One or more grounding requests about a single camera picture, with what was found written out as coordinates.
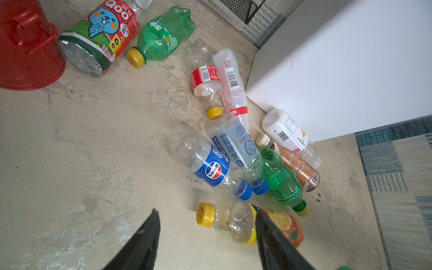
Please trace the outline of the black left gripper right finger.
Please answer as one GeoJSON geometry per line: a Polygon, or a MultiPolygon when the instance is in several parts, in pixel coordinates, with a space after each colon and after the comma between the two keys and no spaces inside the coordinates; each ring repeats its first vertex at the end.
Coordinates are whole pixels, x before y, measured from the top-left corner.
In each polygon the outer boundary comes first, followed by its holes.
{"type": "Polygon", "coordinates": [[[263,210],[257,212],[255,228],[264,270],[314,270],[263,210]]]}

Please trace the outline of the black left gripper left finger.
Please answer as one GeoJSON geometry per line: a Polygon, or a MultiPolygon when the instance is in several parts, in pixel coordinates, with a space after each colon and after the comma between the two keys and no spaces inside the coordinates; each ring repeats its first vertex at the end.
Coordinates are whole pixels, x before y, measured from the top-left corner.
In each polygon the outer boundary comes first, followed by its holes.
{"type": "Polygon", "coordinates": [[[156,209],[104,270],[153,270],[160,237],[160,218],[156,209]]]}

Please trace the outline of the white yellow label bottle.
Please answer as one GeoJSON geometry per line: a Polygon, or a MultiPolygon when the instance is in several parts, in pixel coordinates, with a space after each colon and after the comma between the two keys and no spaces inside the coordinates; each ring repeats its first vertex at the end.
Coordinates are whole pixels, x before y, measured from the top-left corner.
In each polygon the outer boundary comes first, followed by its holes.
{"type": "Polygon", "coordinates": [[[313,169],[321,165],[315,144],[286,111],[271,110],[263,118],[262,127],[274,142],[300,156],[313,169]]]}

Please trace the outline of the orange juice bottle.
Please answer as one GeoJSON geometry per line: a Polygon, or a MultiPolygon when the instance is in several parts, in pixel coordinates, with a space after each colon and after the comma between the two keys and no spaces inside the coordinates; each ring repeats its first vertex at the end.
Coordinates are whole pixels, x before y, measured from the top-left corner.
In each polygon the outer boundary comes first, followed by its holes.
{"type": "MultiPolygon", "coordinates": [[[[253,246],[258,243],[255,221],[259,210],[260,207],[237,198],[224,199],[216,204],[201,202],[196,210],[196,222],[214,229],[220,237],[236,244],[253,246]]],[[[281,211],[263,211],[293,246],[298,248],[301,245],[304,234],[296,218],[281,211]]]]}

